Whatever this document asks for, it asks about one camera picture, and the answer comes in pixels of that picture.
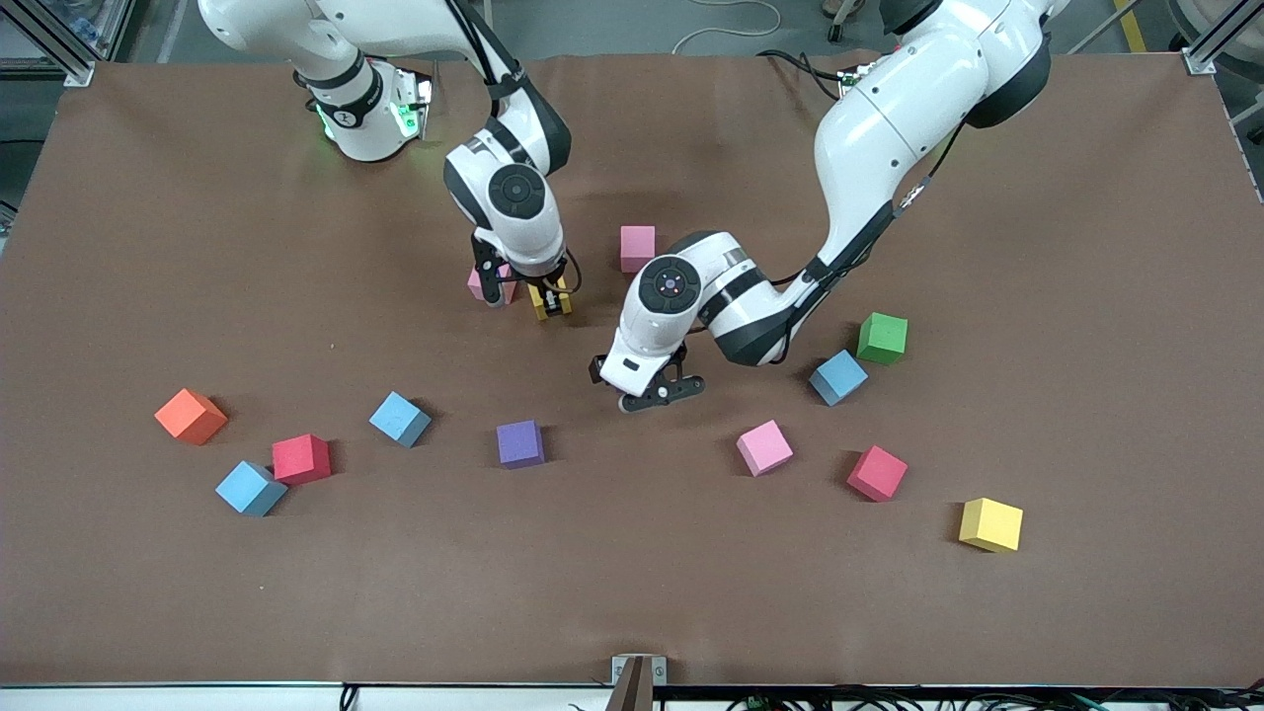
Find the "round black joint cover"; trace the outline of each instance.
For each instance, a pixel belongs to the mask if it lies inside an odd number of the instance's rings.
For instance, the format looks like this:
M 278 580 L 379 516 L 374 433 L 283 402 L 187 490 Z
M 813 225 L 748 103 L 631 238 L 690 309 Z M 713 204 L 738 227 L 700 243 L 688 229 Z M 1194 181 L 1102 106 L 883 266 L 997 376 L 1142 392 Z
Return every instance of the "round black joint cover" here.
M 659 257 L 641 275 L 637 296 L 655 314 L 680 314 L 689 310 L 703 292 L 698 269 L 680 257 Z
M 545 209 L 545 178 L 527 166 L 513 163 L 492 173 L 492 206 L 503 215 L 530 220 Z
M 904 34 L 918 27 L 930 13 L 939 9 L 943 0 L 882 0 L 877 11 L 882 15 L 882 32 Z

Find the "brown table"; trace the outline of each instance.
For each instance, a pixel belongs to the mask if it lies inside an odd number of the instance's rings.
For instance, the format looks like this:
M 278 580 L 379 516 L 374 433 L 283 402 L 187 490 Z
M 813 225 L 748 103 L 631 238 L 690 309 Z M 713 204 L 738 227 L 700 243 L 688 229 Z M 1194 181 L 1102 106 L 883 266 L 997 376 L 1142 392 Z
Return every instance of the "brown table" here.
M 828 100 L 763 59 L 531 67 L 575 133 L 552 186 L 585 268 L 538 324 L 464 286 L 440 180 L 485 111 L 445 67 L 427 143 L 341 158 L 283 66 L 114 66 L 70 91 L 0 261 L 0 681 L 1243 684 L 1264 665 L 1264 220 L 1208 77 L 1059 57 L 1039 101 L 966 130 L 932 190 L 782 367 L 624 416 L 588 382 L 627 278 L 618 226 L 733 232 L 771 276 L 825 233 Z M 834 409 L 806 376 L 873 310 L 908 357 Z M 152 417 L 176 390 L 229 426 Z M 368 415 L 436 423 L 415 449 Z M 550 462 L 498 468 L 535 417 Z M 734 440 L 796 450 L 758 479 Z M 214 493 L 306 431 L 329 481 L 272 515 Z M 896 501 L 843 486 L 910 463 Z M 1016 554 L 961 502 L 1026 511 Z

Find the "colored block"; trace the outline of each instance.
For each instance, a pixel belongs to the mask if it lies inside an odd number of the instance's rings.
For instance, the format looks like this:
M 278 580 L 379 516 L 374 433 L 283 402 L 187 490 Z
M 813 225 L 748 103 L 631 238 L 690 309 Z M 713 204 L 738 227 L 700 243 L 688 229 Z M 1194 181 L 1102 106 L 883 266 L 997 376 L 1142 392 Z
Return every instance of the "colored block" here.
M 495 428 L 501 463 L 506 469 L 521 469 L 545 463 L 545 439 L 535 420 Z
M 847 483 L 873 501 L 890 501 L 909 466 L 881 447 L 870 447 L 861 454 Z
M 313 482 L 330 476 L 329 443 L 305 434 L 272 445 L 272 469 L 286 486 Z
M 507 278 L 509 276 L 509 266 L 501 264 L 501 268 L 497 269 L 497 273 L 501 275 L 501 278 Z M 465 280 L 465 286 L 470 287 L 470 294 L 474 295 L 474 299 L 478 299 L 479 301 L 484 302 L 487 301 L 485 299 L 483 299 L 483 282 L 480 282 L 478 278 L 477 268 L 470 269 L 470 278 Z M 518 282 L 516 281 L 509 281 L 501 285 L 501 290 L 504 292 L 506 304 L 513 302 L 513 292 L 517 288 L 518 288 Z
M 860 387 L 867 377 L 852 354 L 843 350 L 822 363 L 817 372 L 808 378 L 808 382 L 817 388 L 825 405 L 833 407 Z
M 398 392 L 392 392 L 369 417 L 369 424 L 404 447 L 417 444 L 421 433 L 430 425 L 430 415 L 421 411 Z
M 566 288 L 566 277 L 557 277 L 557 288 Z M 570 295 L 555 292 L 557 300 L 556 304 L 545 304 L 544 295 L 540 290 L 527 285 L 527 294 L 531 295 L 531 305 L 536 309 L 536 318 L 541 321 L 549 320 L 549 316 L 556 316 L 560 314 L 570 314 Z
M 635 275 L 655 257 L 653 226 L 623 225 L 619 228 L 619 271 Z
M 856 347 L 856 357 L 890 366 L 904 356 L 909 335 L 909 321 L 877 311 L 870 314 L 861 325 L 861 343 Z
M 1019 549 L 1019 533 L 1021 530 L 1021 509 L 991 498 L 976 498 L 966 502 L 958 538 L 962 543 L 976 545 L 983 550 L 1004 553 Z
M 794 454 L 776 420 L 769 420 L 737 438 L 737 449 L 756 477 L 784 464 Z
M 268 469 L 241 462 L 215 487 L 215 493 L 238 514 L 263 516 L 286 493 L 286 485 L 276 481 Z
M 187 387 L 154 412 L 154 419 L 171 436 L 188 444 L 205 444 L 229 421 L 214 402 Z

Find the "metal bracket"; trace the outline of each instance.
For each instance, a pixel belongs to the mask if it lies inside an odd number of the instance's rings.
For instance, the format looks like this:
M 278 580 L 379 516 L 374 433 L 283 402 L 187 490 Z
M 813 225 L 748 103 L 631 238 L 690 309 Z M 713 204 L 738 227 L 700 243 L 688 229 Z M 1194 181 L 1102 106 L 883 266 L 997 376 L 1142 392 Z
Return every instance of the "metal bracket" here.
M 642 658 L 650 663 L 648 671 L 652 672 L 651 678 L 653 679 L 653 686 L 667 686 L 667 658 L 657 654 L 619 654 L 618 657 L 611 657 L 612 684 L 617 684 L 619 682 L 619 674 L 623 673 L 623 667 L 635 658 Z
M 1193 57 L 1189 56 L 1189 48 L 1188 47 L 1183 47 L 1181 49 L 1181 61 L 1184 62 L 1186 71 L 1189 72 L 1189 76 L 1213 75 L 1213 73 L 1216 73 L 1216 65 L 1215 65 L 1215 62 L 1207 62 L 1205 65 L 1196 65 L 1194 61 L 1193 61 Z
M 64 86 L 66 89 L 83 89 L 87 85 L 92 83 L 92 75 L 95 73 L 96 73 L 96 62 L 88 62 L 87 73 L 83 75 L 83 78 L 78 78 L 75 75 L 66 75 L 66 81 L 62 82 L 62 86 Z

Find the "white robotic arm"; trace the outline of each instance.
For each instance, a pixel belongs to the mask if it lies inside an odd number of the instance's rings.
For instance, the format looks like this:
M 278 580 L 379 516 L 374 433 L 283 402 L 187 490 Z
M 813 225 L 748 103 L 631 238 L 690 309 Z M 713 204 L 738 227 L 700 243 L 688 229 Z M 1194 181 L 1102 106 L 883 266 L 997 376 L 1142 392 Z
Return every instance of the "white robotic arm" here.
M 509 280 L 556 302 L 568 252 L 545 176 L 566 163 L 570 132 L 465 0 L 198 0 L 198 9 L 230 47 L 289 61 L 326 135 L 356 161 L 389 158 L 421 129 L 416 109 L 427 86 L 378 57 L 465 56 L 488 86 L 492 111 L 447 154 L 444 183 L 475 225 L 484 299 L 506 304 L 498 272 L 508 263 Z
M 667 405 L 703 391 L 683 377 L 684 339 L 698 319 L 733 363 L 777 363 L 790 340 L 847 272 L 868 257 L 901 207 L 900 180 L 954 128 L 996 125 L 1021 111 L 1049 76 L 1042 27 L 1066 0 L 884 0 L 901 47 L 825 114 L 817 129 L 817 175 L 829 234 L 793 282 L 777 291 L 732 234 L 694 233 L 637 275 L 594 382 L 624 392 L 623 411 Z M 676 368 L 676 377 L 665 374 Z

